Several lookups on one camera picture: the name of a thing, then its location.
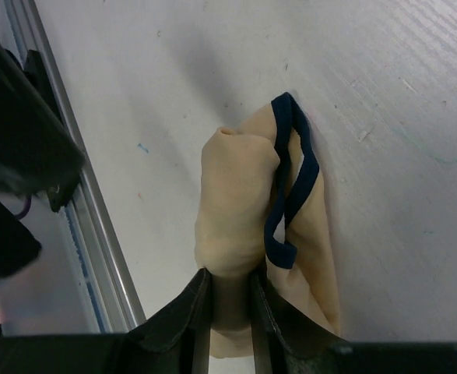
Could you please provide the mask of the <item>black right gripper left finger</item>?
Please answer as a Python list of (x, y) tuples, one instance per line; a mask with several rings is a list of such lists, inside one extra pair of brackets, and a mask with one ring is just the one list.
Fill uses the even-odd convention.
[(127, 333), (0, 337), (0, 373), (207, 373), (211, 275)]

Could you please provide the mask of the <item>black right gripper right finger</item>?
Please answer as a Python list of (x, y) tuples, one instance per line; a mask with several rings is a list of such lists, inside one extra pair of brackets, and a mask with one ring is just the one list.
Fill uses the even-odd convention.
[(250, 276), (257, 373), (457, 373), (457, 343), (349, 342), (278, 295), (264, 271)]

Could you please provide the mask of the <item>beige underwear with dark trim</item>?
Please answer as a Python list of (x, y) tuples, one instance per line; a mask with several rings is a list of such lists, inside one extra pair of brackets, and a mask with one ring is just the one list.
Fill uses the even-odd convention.
[(249, 275), (260, 265), (281, 297), (339, 333), (325, 183), (293, 96), (279, 95), (235, 129), (217, 129), (201, 164), (195, 260), (213, 279), (211, 356), (252, 354)]

